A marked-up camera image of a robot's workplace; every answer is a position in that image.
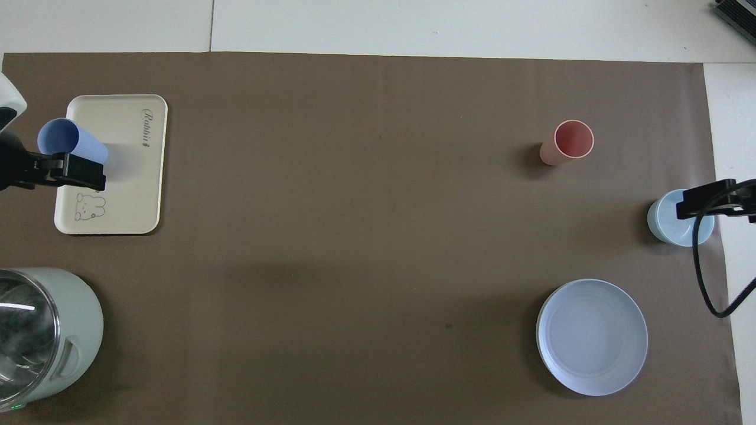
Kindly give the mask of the blue ribbed cup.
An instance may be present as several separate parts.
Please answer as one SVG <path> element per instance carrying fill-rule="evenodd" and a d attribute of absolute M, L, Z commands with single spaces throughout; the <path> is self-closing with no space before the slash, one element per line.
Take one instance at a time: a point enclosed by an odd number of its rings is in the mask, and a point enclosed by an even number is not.
<path fill-rule="evenodd" d="M 38 132 L 37 147 L 45 155 L 69 153 L 102 165 L 110 159 L 110 151 L 104 143 L 68 118 L 56 118 L 44 124 Z"/>

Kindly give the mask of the pink cup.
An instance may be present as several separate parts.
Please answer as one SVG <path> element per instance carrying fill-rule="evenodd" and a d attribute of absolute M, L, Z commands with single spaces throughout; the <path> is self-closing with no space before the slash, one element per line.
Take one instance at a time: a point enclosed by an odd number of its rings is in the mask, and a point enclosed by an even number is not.
<path fill-rule="evenodd" d="M 541 162 L 548 166 L 562 166 L 588 156 L 594 148 L 594 133 L 583 121 L 567 119 L 560 123 L 553 135 L 539 150 Z"/>

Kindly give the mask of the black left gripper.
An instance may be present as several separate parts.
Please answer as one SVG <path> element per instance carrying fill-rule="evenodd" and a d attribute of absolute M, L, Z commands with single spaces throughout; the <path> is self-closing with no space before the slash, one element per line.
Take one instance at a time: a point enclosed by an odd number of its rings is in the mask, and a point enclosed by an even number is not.
<path fill-rule="evenodd" d="M 72 153 L 37 155 L 31 162 L 28 183 L 19 181 L 29 166 L 31 156 L 19 137 L 10 130 L 0 133 L 0 191 L 10 187 L 33 190 L 34 186 L 79 187 L 103 191 L 105 167 Z"/>

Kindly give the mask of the pale blue plate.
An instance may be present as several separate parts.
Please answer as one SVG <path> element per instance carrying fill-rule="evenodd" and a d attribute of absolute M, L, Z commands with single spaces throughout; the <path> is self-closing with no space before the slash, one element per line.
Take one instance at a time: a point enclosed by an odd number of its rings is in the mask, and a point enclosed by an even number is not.
<path fill-rule="evenodd" d="M 634 382 L 650 344 L 637 302 L 596 278 L 564 283 L 538 312 L 536 345 L 553 377 L 575 393 L 602 397 Z"/>

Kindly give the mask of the mint green cooking pot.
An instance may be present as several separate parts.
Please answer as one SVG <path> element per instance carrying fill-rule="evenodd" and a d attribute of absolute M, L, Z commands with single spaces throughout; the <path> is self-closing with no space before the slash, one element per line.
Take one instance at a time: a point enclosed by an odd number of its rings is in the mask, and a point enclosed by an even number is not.
<path fill-rule="evenodd" d="M 27 397 L 5 413 L 60 393 L 73 385 L 92 365 L 105 331 L 102 306 L 92 288 L 73 273 L 56 268 L 12 270 L 38 283 L 52 304 L 57 328 L 57 349 L 48 373 Z"/>

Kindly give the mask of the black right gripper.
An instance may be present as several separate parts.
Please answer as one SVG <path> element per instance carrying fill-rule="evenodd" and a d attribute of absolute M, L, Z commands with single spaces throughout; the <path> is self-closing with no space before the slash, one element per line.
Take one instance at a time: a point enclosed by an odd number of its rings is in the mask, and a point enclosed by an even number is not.
<path fill-rule="evenodd" d="M 722 191 L 731 189 L 729 201 L 728 195 L 715 198 Z M 756 224 L 756 179 L 739 183 L 719 180 L 685 190 L 682 201 L 677 203 L 677 219 L 688 220 L 699 215 L 745 216 L 750 224 Z"/>

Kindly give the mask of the brown paper table mat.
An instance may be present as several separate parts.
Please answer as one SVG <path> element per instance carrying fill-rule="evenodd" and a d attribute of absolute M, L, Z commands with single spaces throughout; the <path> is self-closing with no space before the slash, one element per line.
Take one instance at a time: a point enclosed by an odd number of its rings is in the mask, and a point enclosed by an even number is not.
<path fill-rule="evenodd" d="M 585 60 L 6 54 L 14 132 L 83 94 L 168 104 L 159 227 L 76 237 L 55 190 L 0 192 L 0 267 L 78 274 L 91 368 L 0 425 L 736 425 L 730 322 L 651 204 L 715 180 L 703 67 Z M 562 166 L 567 119 L 594 133 Z M 546 298 L 596 278 L 650 334 L 631 385 L 545 368 Z"/>

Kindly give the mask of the light blue bowl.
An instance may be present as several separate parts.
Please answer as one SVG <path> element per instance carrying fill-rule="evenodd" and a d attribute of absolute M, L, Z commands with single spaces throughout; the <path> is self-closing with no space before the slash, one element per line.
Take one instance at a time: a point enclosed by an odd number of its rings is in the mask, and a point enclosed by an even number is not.
<path fill-rule="evenodd" d="M 672 190 L 650 206 L 646 222 L 656 239 L 679 247 L 692 247 L 695 217 L 680 220 L 677 204 L 683 201 L 683 189 Z"/>

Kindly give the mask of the cream tray with rabbit print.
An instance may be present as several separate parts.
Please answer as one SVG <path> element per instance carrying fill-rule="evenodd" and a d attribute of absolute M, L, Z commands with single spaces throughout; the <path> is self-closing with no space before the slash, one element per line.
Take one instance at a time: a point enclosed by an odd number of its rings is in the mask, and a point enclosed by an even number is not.
<path fill-rule="evenodd" d="M 157 94 L 80 95 L 72 119 L 108 148 L 103 191 L 57 189 L 54 225 L 72 235 L 138 235 L 159 224 L 168 104 Z"/>

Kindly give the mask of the glass pot lid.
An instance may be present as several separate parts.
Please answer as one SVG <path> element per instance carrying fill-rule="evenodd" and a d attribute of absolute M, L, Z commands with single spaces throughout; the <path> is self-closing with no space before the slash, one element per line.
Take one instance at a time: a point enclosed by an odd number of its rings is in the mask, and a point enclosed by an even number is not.
<path fill-rule="evenodd" d="M 45 378 L 57 349 L 52 304 L 38 283 L 0 270 L 0 411 Z"/>

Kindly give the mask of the grey ribbed device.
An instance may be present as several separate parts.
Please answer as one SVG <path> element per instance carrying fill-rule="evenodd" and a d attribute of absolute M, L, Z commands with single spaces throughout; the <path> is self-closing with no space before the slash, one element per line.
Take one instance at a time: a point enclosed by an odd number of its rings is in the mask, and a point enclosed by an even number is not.
<path fill-rule="evenodd" d="M 715 14 L 729 24 L 756 31 L 756 0 L 715 0 Z"/>

